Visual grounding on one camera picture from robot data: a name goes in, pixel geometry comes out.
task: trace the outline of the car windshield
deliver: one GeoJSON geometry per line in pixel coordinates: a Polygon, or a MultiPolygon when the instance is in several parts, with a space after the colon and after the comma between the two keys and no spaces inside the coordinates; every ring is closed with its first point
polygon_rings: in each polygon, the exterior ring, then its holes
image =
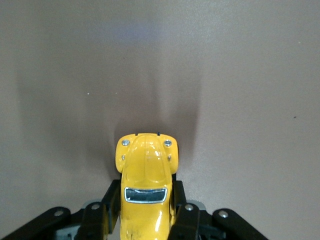
{"type": "Polygon", "coordinates": [[[167,188],[160,189],[134,189],[126,187],[124,198],[129,203],[156,204],[162,203],[167,197],[167,188]]]}

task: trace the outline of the gray surface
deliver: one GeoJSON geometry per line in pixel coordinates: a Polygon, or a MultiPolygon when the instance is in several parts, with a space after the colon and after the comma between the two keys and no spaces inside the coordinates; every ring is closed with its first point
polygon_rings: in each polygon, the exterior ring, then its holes
{"type": "Polygon", "coordinates": [[[0,237],[101,198],[122,135],[180,146],[209,212],[320,235],[320,1],[1,1],[0,237]]]}

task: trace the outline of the yellow toy car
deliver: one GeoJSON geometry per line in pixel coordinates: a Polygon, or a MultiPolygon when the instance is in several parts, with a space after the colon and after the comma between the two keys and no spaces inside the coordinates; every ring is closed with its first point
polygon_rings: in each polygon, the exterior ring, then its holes
{"type": "Polygon", "coordinates": [[[159,133],[123,136],[115,166],[121,173],[121,240],[166,240],[175,222],[173,178],[177,141],[159,133]]]}

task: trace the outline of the metal screw head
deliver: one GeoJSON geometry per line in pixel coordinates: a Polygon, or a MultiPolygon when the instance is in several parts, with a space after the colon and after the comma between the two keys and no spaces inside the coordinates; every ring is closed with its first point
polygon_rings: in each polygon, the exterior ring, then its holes
{"type": "Polygon", "coordinates": [[[122,140],[122,145],[123,146],[128,146],[130,141],[128,139],[122,140]]]}
{"type": "Polygon", "coordinates": [[[97,210],[98,208],[100,208],[100,204],[99,204],[99,203],[93,204],[93,205],[91,206],[91,209],[92,209],[92,210],[97,210]]]}
{"type": "Polygon", "coordinates": [[[170,140],[165,140],[164,141],[164,145],[167,146],[167,147],[170,147],[172,144],[172,142],[170,140]]]}
{"type": "Polygon", "coordinates": [[[219,211],[219,216],[226,219],[227,217],[229,217],[229,214],[226,211],[221,210],[219,211]]]}
{"type": "Polygon", "coordinates": [[[187,209],[188,211],[192,211],[194,209],[194,206],[192,206],[191,204],[186,204],[184,208],[187,209]]]}
{"type": "Polygon", "coordinates": [[[55,217],[59,217],[59,216],[61,216],[62,214],[64,214],[64,211],[58,210],[58,211],[56,211],[56,212],[54,213],[54,216],[55,216],[55,217]]]}

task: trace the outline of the yellow car body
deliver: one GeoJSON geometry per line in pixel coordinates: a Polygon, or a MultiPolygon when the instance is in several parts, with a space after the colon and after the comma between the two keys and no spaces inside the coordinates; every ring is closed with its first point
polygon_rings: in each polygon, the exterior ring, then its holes
{"type": "Polygon", "coordinates": [[[116,146],[121,173],[121,240],[166,240],[175,221],[172,175],[178,144],[168,135],[130,134],[116,146]]]}

